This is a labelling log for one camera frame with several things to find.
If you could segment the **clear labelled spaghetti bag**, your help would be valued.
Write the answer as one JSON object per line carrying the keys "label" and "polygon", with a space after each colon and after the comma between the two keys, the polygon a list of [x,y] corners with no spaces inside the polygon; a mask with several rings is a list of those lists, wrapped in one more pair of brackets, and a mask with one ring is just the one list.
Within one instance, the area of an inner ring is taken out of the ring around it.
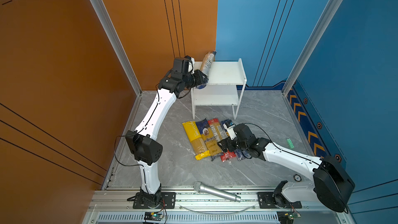
{"label": "clear labelled spaghetti bag", "polygon": [[197,86],[197,89],[203,89],[206,87],[206,85],[208,83],[210,68],[215,59],[216,54],[217,54],[216,51],[210,51],[205,55],[205,57],[202,61],[201,67],[200,67],[200,71],[204,74],[203,83],[201,85]]}

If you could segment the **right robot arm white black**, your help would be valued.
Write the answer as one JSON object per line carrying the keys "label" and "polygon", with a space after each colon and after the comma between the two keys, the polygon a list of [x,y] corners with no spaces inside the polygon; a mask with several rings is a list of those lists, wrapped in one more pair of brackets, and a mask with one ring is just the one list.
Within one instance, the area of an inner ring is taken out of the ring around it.
{"label": "right robot arm white black", "polygon": [[319,202],[328,209],[342,213],[347,211],[348,201],[355,183],[332,156],[324,158],[305,155],[275,144],[269,136],[256,137],[250,123],[230,125],[224,123],[228,137],[218,142],[224,151],[246,151],[250,158],[279,164],[296,174],[294,181],[281,181],[272,193],[272,202],[286,208],[296,202]]}

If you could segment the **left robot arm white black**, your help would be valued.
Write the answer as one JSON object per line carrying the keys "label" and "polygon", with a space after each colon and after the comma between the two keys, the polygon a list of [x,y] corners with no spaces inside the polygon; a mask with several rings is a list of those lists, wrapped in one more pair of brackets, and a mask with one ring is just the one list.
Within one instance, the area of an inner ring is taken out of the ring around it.
{"label": "left robot arm white black", "polygon": [[125,135],[130,152],[140,166],[143,192],[155,195],[161,187],[157,162],[163,146],[157,142],[157,137],[168,111],[184,90],[207,82],[208,76],[199,69],[193,73],[169,71],[161,79],[154,101],[142,122],[133,132]]}

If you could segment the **white two-tier metal shelf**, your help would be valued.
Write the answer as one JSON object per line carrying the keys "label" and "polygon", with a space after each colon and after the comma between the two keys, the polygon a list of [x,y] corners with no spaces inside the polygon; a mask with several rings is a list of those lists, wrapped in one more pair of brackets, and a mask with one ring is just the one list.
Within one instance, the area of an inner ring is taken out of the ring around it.
{"label": "white two-tier metal shelf", "polygon": [[214,61],[211,65],[208,83],[203,89],[191,91],[192,117],[197,106],[230,106],[236,119],[245,91],[247,77],[243,62]]}

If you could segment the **blue Ankara spaghetti bag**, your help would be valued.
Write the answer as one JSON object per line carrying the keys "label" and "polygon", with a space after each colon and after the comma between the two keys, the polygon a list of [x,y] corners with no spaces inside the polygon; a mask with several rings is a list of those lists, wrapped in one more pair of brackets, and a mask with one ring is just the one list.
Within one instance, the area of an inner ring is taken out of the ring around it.
{"label": "blue Ankara spaghetti bag", "polygon": [[196,126],[205,142],[207,149],[210,152],[211,160],[214,161],[223,155],[221,148],[218,146],[219,137],[215,128],[213,128],[207,119],[196,121]]}

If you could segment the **blue Barilla spaghetti box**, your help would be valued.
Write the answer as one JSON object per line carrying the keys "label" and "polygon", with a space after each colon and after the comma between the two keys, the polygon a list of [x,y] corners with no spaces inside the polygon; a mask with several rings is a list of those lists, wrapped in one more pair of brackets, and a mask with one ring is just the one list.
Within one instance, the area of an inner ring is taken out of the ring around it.
{"label": "blue Barilla spaghetti box", "polygon": [[[231,119],[227,119],[224,121],[221,121],[221,126],[225,130],[226,134],[228,137],[234,139],[236,137],[236,134],[233,131],[233,128],[235,127],[234,122]],[[242,151],[238,148],[235,148],[234,151],[229,151],[230,154],[234,153],[238,161],[242,161],[244,159],[249,159],[249,154],[246,151]]]}

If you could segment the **yellow Pastatime spaghetti bag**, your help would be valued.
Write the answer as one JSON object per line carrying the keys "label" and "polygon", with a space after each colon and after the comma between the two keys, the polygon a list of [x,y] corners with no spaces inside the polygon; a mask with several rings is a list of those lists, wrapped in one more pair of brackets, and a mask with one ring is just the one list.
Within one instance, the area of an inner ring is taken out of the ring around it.
{"label": "yellow Pastatime spaghetti bag", "polygon": [[208,150],[197,128],[196,122],[187,121],[182,125],[194,150],[196,160],[202,160],[203,158],[210,157],[210,151]]}

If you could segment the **silver microphone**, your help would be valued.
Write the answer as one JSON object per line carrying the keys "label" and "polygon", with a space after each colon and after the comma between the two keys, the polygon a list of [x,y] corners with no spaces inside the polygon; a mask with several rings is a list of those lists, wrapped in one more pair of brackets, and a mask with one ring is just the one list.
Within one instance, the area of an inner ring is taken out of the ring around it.
{"label": "silver microphone", "polygon": [[196,191],[198,193],[209,194],[209,195],[216,196],[216,197],[219,197],[219,198],[222,198],[225,200],[229,200],[229,201],[233,201],[233,202],[241,202],[240,196],[238,196],[236,194],[229,193],[224,190],[220,190],[215,187],[208,186],[200,181],[196,181],[194,183],[193,188],[194,188],[194,191]]}

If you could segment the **small round floor disc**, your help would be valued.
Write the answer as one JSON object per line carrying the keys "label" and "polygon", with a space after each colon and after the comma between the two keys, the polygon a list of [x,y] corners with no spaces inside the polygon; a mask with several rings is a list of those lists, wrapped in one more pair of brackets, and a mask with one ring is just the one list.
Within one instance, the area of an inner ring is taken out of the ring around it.
{"label": "small round floor disc", "polygon": [[294,179],[296,182],[301,182],[301,181],[302,181],[302,178],[301,178],[298,174],[294,174],[294,175],[293,175],[293,179]]}

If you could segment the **right green circuit board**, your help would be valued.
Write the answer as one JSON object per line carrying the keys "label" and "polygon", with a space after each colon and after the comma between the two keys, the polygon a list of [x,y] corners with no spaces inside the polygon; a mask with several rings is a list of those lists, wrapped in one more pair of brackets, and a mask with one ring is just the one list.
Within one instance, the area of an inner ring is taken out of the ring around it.
{"label": "right green circuit board", "polygon": [[300,213],[277,212],[278,220],[281,224],[294,224],[296,219],[301,218]]}

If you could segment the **green circuit board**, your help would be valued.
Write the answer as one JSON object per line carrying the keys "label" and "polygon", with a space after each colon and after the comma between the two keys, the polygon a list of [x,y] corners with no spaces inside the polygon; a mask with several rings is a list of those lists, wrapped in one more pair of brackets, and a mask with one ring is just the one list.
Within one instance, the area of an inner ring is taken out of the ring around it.
{"label": "green circuit board", "polygon": [[301,218],[300,213],[277,212],[278,220],[281,224],[294,224],[296,219]]}
{"label": "green circuit board", "polygon": [[165,220],[165,215],[161,212],[145,212],[144,223],[158,224]]}

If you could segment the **left green circuit board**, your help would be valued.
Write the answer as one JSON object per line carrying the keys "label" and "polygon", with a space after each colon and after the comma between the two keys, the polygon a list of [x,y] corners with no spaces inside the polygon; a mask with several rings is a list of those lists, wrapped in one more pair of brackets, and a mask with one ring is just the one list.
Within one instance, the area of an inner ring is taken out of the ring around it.
{"label": "left green circuit board", "polygon": [[144,223],[158,224],[165,220],[165,215],[161,212],[145,212]]}

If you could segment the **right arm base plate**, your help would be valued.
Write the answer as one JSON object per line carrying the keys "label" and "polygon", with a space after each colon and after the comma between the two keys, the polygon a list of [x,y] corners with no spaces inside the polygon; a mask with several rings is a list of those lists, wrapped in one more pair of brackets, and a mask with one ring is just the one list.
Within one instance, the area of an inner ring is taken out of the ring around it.
{"label": "right arm base plate", "polygon": [[285,203],[277,203],[277,200],[274,199],[274,194],[272,192],[258,192],[257,193],[258,197],[258,203],[260,206],[260,209],[274,209],[274,208],[280,208],[280,209],[301,209],[302,204],[300,201],[297,202],[285,202]]}

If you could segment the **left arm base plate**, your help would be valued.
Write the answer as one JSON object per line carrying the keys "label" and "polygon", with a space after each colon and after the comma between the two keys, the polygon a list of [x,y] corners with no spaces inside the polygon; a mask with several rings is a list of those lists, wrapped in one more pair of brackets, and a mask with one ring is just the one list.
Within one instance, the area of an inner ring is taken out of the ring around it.
{"label": "left arm base plate", "polygon": [[139,192],[135,195],[134,209],[174,209],[176,203],[175,192],[158,192],[154,195],[145,192]]}

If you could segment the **aluminium front rail frame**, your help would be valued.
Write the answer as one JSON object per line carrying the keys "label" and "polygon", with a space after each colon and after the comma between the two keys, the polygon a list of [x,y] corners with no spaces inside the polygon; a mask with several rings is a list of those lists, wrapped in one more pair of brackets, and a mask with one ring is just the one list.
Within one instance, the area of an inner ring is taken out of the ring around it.
{"label": "aluminium front rail frame", "polygon": [[294,224],[354,224],[349,211],[337,213],[320,203],[302,201],[301,209],[260,209],[258,192],[271,192],[269,187],[224,187],[224,191],[241,197],[233,202],[194,191],[193,187],[165,187],[162,192],[175,192],[174,209],[134,209],[129,198],[137,188],[115,188],[96,191],[83,218],[84,224],[148,224],[145,212],[161,212],[159,224],[280,224],[277,212],[300,213]]}

